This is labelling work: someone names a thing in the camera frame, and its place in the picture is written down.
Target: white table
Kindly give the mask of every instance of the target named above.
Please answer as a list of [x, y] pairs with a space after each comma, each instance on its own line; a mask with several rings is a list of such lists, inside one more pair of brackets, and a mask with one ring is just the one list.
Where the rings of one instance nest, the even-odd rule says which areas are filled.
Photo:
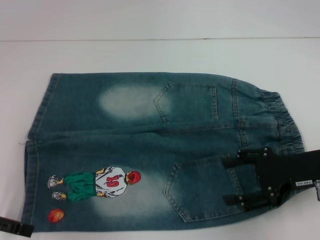
[[[279, 92], [306, 150], [320, 149], [320, 2], [241, 2], [0, 0], [0, 216], [21, 218], [23, 143], [52, 73], [186, 72], [238, 78]], [[300, 240], [318, 237], [319, 216], [313, 188], [277, 210], [221, 227], [34, 233], [31, 239]], [[2, 239], [24, 238], [0, 232]]]

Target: seam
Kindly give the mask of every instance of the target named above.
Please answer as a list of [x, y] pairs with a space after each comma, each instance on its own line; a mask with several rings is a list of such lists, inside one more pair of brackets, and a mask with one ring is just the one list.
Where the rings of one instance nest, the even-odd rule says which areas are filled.
[[231, 175], [233, 187], [238, 191], [239, 194], [244, 194], [244, 191], [240, 185], [240, 182], [239, 182], [239, 179], [238, 179], [238, 176], [237, 176], [235, 169], [232, 167], [232, 168], [228, 168], [227, 171]]
[[292, 130], [292, 126], [295, 126], [295, 131], [299, 131], [297, 125], [295, 124], [295, 122], [292, 120], [292, 122], [290, 122], [289, 124], [289, 130], [290, 130], [290, 133], [291, 133], [291, 139], [292, 139], [292, 144], [293, 144], [293, 150], [295, 151], [295, 153], [301, 153], [301, 151], [299, 151], [299, 149], [303, 149], [303, 152], [305, 151], [305, 148], [302, 146], [302, 147], [298, 147], [297, 146], [297, 141], [295, 140], [295, 137], [294, 137], [294, 132]]
[[[280, 109], [280, 106], [279, 106], [279, 100], [278, 100], [278, 99], [275, 99], [274, 102], [276, 103], [277, 112], [278, 112], [279, 114], [283, 115], [283, 114], [282, 114], [282, 111], [281, 111], [281, 109]], [[286, 117], [286, 116], [283, 116], [283, 119], [284, 119], [285, 125], [289, 127], [289, 123], [288, 123], [287, 117]], [[282, 136], [281, 136], [281, 131], [280, 131], [280, 124], [278, 124], [277, 130], [278, 130], [278, 134], [279, 134], [279, 139], [278, 139], [278, 141], [279, 141], [279, 144], [280, 144], [280, 146], [281, 146], [281, 152], [282, 152], [283, 155], [288, 155], [287, 149], [286, 149], [285, 147], [283, 147], [283, 144], [281, 143], [281, 137], [282, 137]], [[289, 127], [289, 131], [290, 131], [290, 137], [291, 137], [290, 145], [292, 145], [293, 150], [296, 152], [295, 146], [294, 146], [294, 144], [293, 144], [293, 142], [294, 142], [294, 140], [293, 140], [293, 134], [292, 134], [292, 131], [291, 131], [290, 127]]]
[[218, 120], [218, 104], [217, 104], [217, 88], [211, 88], [211, 95], [212, 95], [212, 118], [213, 120]]
[[[279, 97], [280, 97], [280, 99], [278, 99], [278, 100], [276, 101], [276, 105], [277, 105], [277, 108], [278, 108], [279, 113], [281, 113], [282, 111], [280, 110], [280, 103], [281, 103], [282, 99], [281, 99], [281, 96], [279, 96]], [[294, 133], [293, 133], [292, 128], [291, 128], [291, 124], [292, 124], [292, 123], [295, 124], [295, 122], [294, 122], [294, 120], [293, 120], [292, 118], [289, 119], [288, 116], [285, 116], [284, 119], [285, 119], [285, 121], [287, 122], [287, 126], [288, 126], [289, 131], [290, 131], [291, 144], [292, 144], [293, 151], [294, 151], [295, 153], [298, 153], [298, 151], [297, 151], [297, 146], [296, 146], [296, 144], [295, 144], [296, 141], [295, 141], [295, 139], [294, 139]]]
[[[241, 127], [242, 124], [240, 123], [240, 121], [243, 121], [241, 117], [239, 117], [239, 132], [240, 132], [240, 137], [241, 137], [242, 148], [243, 149], [248, 149], [249, 148], [249, 144], [248, 144], [247, 134], [246, 134], [245, 128]], [[256, 173], [255, 173], [254, 166], [252, 164], [250, 164], [249, 168], [250, 168], [250, 171], [251, 171], [251, 176], [255, 180], [257, 186], [259, 187], [259, 189], [262, 191], [262, 188], [260, 186], [260, 183], [258, 182]]]
[[240, 214], [240, 213], [243, 213], [243, 212], [244, 212], [243, 210], [240, 210], [240, 211], [235, 211], [235, 212], [232, 212], [232, 213], [229, 213], [229, 214], [225, 214], [225, 215], [212, 216], [212, 217], [206, 217], [206, 218], [200, 218], [200, 219], [186, 220], [185, 222], [189, 223], [189, 222], [196, 222], [196, 221], [202, 221], [202, 220], [208, 220], [208, 219], [223, 218], [223, 217], [226, 217], [226, 216], [231, 216], [231, 215], [234, 215], [234, 214]]
[[[27, 148], [29, 148], [27, 150], [27, 154], [30, 155], [31, 154], [31, 147], [30, 146], [26, 146]], [[32, 161], [31, 156], [28, 156], [28, 161]], [[26, 169], [26, 181], [25, 181], [25, 201], [24, 201], [24, 207], [23, 207], [23, 212], [22, 212], [22, 221], [25, 221], [26, 223], [31, 223], [31, 217], [32, 217], [32, 210], [31, 210], [31, 216], [30, 215], [30, 205], [28, 204], [29, 202], [29, 198], [28, 198], [28, 193], [29, 193], [29, 189], [30, 189], [30, 182], [31, 182], [31, 175], [29, 174], [29, 172], [31, 171], [31, 164], [30, 162], [28, 162], [27, 165], [27, 169]]]
[[155, 97], [155, 99], [153, 100], [154, 105], [156, 107], [156, 109], [158, 110], [160, 117], [162, 118], [163, 123], [167, 123], [168, 120], [167, 118], [164, 116], [164, 112], [162, 111], [161, 107], [159, 106], [159, 100], [162, 97], [162, 95], [171, 87], [170, 82], [167, 86], [164, 87], [164, 89], [162, 89], [159, 94]]
[[272, 112], [270, 112], [270, 111], [269, 111], [269, 108], [267, 107], [266, 100], [265, 100], [265, 98], [264, 98], [264, 95], [263, 95], [261, 89], [259, 89], [259, 92], [260, 92], [261, 101], [262, 101], [263, 104], [264, 104], [265, 110], [266, 110], [268, 113], [272, 114]]
[[189, 160], [189, 161], [185, 161], [185, 162], [175, 162], [174, 165], [177, 169], [181, 169], [181, 168], [183, 168], [182, 165], [195, 164], [197, 162], [204, 163], [204, 162], [211, 161], [212, 159], [218, 159], [218, 158], [224, 159], [226, 157], [230, 157], [230, 155], [229, 154], [220, 154], [220, 155], [209, 156], [209, 157], [205, 157], [205, 158], [199, 158], [199, 159], [195, 159], [195, 160]]
[[55, 83], [55, 85], [54, 85], [54, 88], [52, 89], [52, 91], [51, 91], [51, 93], [50, 93], [49, 99], [47, 100], [47, 103], [46, 103], [46, 105], [45, 105], [45, 107], [44, 107], [44, 110], [43, 110], [43, 112], [42, 112], [42, 114], [41, 114], [41, 118], [40, 118], [40, 120], [39, 120], [38, 127], [37, 127], [36, 131], [34, 132], [34, 135], [36, 135], [36, 134], [38, 133], [39, 129], [40, 129], [40, 126], [41, 126], [41, 124], [42, 124], [42, 122], [43, 122], [45, 113], [46, 113], [46, 111], [47, 111], [47, 107], [48, 107], [48, 105], [49, 105], [49, 103], [50, 103], [50, 101], [51, 101], [51, 99], [52, 99], [52, 96], [54, 95], [54, 92], [55, 92], [55, 90], [56, 90], [56, 88], [57, 88], [57, 85], [58, 85], [58, 83], [59, 83], [59, 81], [60, 81], [60, 77], [61, 77], [61, 74], [59, 74], [59, 76], [58, 76], [58, 78], [57, 78], [57, 80], [56, 80], [56, 83]]
[[238, 117], [238, 115], [239, 115], [237, 84], [238, 84], [238, 80], [233, 78], [232, 84], [231, 84], [232, 110], [233, 110], [233, 116], [235, 116], [235, 117]]
[[282, 141], [281, 141], [281, 134], [280, 134], [280, 123], [278, 123], [278, 127], [277, 127], [277, 130], [278, 130], [278, 143], [279, 143], [279, 147], [281, 149], [281, 152], [283, 155], [286, 155], [286, 151], [285, 151], [285, 148], [284, 146], [282, 145]]
[[[170, 128], [170, 129], [166, 129], [166, 128], [162, 128], [162, 127], [157, 127], [157, 129], [155, 129], [154, 127], [150, 130], [145, 130], [145, 128], [140, 128], [141, 126], [137, 127], [138, 130], [137, 131], [130, 131], [130, 133], [141, 133], [141, 131], [144, 131], [144, 133], [157, 133], [157, 134], [170, 134], [170, 133], [175, 133], [175, 132], [188, 132], [188, 131], [206, 131], [206, 130], [212, 130], [212, 129], [230, 129], [230, 128], [237, 128], [237, 124], [238, 122], [237, 118], [233, 119], [233, 123], [230, 123], [228, 121], [228, 123], [226, 124], [222, 124], [222, 123], [215, 123], [212, 124], [210, 122], [208, 122], [208, 124], [206, 124], [205, 126], [186, 126], [186, 127], [175, 127], [175, 128]], [[249, 129], [254, 129], [254, 128], [267, 128], [267, 129], [276, 129], [278, 128], [278, 122], [276, 123], [253, 123], [253, 124], [248, 124], [248, 125], [244, 125], [244, 128], [249, 128]], [[47, 131], [46, 132], [46, 136], [42, 137], [42, 138], [37, 138], [38, 143], [41, 143], [41, 140], [45, 141], [45, 140], [56, 140], [56, 139], [65, 139], [68, 137], [82, 137], [82, 136], [95, 136], [95, 135], [110, 135], [110, 134], [124, 134], [122, 131], [113, 131], [113, 130], [101, 130], [101, 129], [95, 129], [95, 130], [74, 130], [74, 131]]]
[[[235, 129], [236, 126], [227, 126], [227, 127], [214, 127], [214, 128], [205, 128], [205, 129], [195, 129], [195, 130], [181, 130], [181, 131], [170, 131], [170, 132], [159, 132], [161, 135], [169, 135], [169, 134], [184, 134], [184, 133], [192, 133], [192, 132], [202, 132], [202, 131], [211, 131], [215, 129]], [[277, 127], [274, 126], [246, 126], [245, 128], [250, 129], [275, 129]]]
[[33, 222], [34, 212], [35, 212], [35, 205], [36, 205], [36, 197], [37, 197], [37, 189], [38, 189], [38, 177], [39, 177], [39, 152], [37, 148], [37, 142], [34, 142], [34, 150], [36, 155], [36, 175], [35, 175], [35, 183], [34, 183], [34, 197], [32, 203], [32, 212], [31, 212], [31, 220], [30, 224]]
[[215, 88], [215, 85], [210, 85], [210, 84], [191, 84], [191, 83], [174, 83], [174, 82], [169, 82], [170, 87], [171, 86], [179, 86], [179, 87], [197, 87], [197, 88]]

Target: faded wash area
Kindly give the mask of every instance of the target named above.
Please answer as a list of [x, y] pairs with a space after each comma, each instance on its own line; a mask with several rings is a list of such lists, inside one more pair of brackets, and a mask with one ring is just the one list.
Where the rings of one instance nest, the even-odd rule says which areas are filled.
[[[270, 207], [226, 206], [223, 195], [260, 186], [251, 165], [225, 169], [223, 158], [262, 147], [283, 155], [304, 151], [278, 93], [199, 73], [55, 73], [28, 138], [22, 221], [36, 232], [183, 230], [242, 221]], [[68, 186], [48, 188], [51, 176], [108, 167], [138, 171], [141, 179], [112, 198], [52, 198]], [[48, 221], [54, 209], [64, 211], [56, 223]]]

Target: orange basketball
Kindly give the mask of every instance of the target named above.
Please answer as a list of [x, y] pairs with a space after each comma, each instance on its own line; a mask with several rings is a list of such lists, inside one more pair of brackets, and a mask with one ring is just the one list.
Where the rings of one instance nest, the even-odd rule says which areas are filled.
[[61, 209], [53, 209], [48, 215], [48, 220], [50, 223], [56, 223], [60, 221], [64, 217], [64, 215], [65, 212]]

